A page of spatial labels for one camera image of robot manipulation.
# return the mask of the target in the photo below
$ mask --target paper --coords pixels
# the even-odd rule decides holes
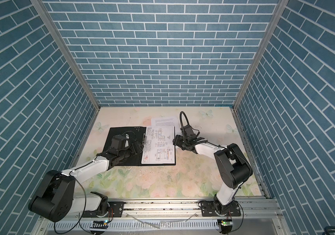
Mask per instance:
[[[142,164],[174,164],[174,126],[147,126]]]
[[[178,122],[177,117],[159,117],[159,118],[152,118],[151,119],[152,126],[174,126],[175,133],[181,133],[181,126]]]

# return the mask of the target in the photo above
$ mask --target black mounting plate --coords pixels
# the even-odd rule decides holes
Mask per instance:
[[[212,217],[212,216],[223,216],[216,213],[213,201],[201,201],[201,216],[203,217]],[[232,203],[230,208],[231,216],[240,216],[239,204],[238,202]]]
[[[110,207],[113,208],[113,217],[114,218],[122,217],[124,202],[108,202],[108,203]],[[96,216],[96,213],[94,211],[84,211],[84,213],[82,214],[82,217],[100,219],[100,217]]]

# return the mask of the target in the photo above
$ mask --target table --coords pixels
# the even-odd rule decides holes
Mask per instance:
[[[109,128],[149,126],[153,117],[176,116],[184,111],[190,125],[212,143],[237,144],[247,157],[229,107],[104,107],[85,143],[77,165],[94,158],[104,147]],[[176,149],[175,166],[119,166],[98,174],[82,185],[112,199],[212,197],[222,184],[216,161],[204,155]],[[82,189],[77,187],[75,194]],[[252,175],[236,196],[260,196]]]

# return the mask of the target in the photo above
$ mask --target robotic arm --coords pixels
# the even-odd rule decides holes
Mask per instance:
[[[186,126],[183,126],[182,114],[186,118]],[[176,135],[173,144],[216,160],[223,183],[214,195],[214,206],[219,215],[224,215],[229,211],[237,190],[253,174],[251,166],[236,144],[214,145],[198,137],[200,132],[194,134],[184,112],[180,113],[180,121],[182,135]],[[86,196],[86,199],[85,196],[73,197],[75,187],[142,151],[143,145],[126,132],[114,136],[108,150],[97,154],[93,160],[61,172],[47,172],[29,202],[29,210],[53,222],[60,221],[68,213],[81,212],[83,208],[93,211],[98,217],[105,216],[109,211],[107,196],[91,192],[93,195]]]
[[[183,126],[182,114],[187,125]],[[240,186],[253,174],[253,170],[236,144],[228,146],[214,145],[203,137],[198,137],[200,132],[195,134],[190,126],[186,114],[182,111],[179,114],[182,135],[176,135],[173,143],[183,150],[192,151],[196,154],[206,155],[216,160],[218,170],[223,181],[220,190],[214,195],[214,206],[219,215],[224,215],[229,211],[234,196]]]

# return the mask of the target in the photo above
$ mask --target brick wallpaper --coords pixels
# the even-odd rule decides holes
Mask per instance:
[[[229,106],[277,0],[44,3],[102,106]]]
[[[29,198],[71,163],[94,112],[29,0],[0,1],[0,234],[32,231]]]
[[[292,234],[335,226],[335,1],[290,0],[239,107]]]

